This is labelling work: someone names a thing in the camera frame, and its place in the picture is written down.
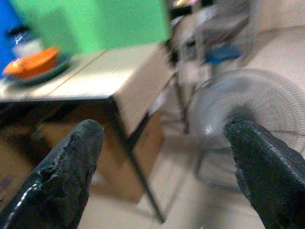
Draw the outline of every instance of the plate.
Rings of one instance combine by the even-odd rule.
[[[8,75],[7,79],[12,81],[15,86],[32,86],[45,81],[48,81],[69,68],[69,63],[72,58],[71,54],[59,54],[56,60],[56,66],[51,70],[36,75],[30,79],[17,79],[13,75]]]

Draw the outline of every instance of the orange plate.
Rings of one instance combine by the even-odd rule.
[[[4,69],[3,74],[24,79],[44,73],[55,67],[59,52],[59,49],[50,47],[40,53],[14,60]]]

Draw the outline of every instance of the cardboard box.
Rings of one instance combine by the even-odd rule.
[[[51,147],[54,147],[80,121],[93,119],[99,122],[105,132],[102,153],[92,181],[91,191],[131,202],[138,202],[143,193],[141,183],[126,155],[122,142],[112,129],[107,115],[101,112],[99,105],[76,107],[60,122],[44,123],[40,132]],[[143,130],[135,148],[146,177],[149,177],[154,162],[163,143],[159,112],[154,113]]]
[[[0,211],[10,202],[35,168],[20,138],[0,135]]]

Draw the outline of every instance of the tiled floor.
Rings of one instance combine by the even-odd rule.
[[[265,32],[246,67],[286,75],[305,89],[305,28]],[[161,225],[146,198],[135,206],[91,195],[79,229],[263,229],[246,198],[212,187],[193,174],[197,150],[182,134],[173,91],[163,108],[165,142],[150,181],[167,221]]]

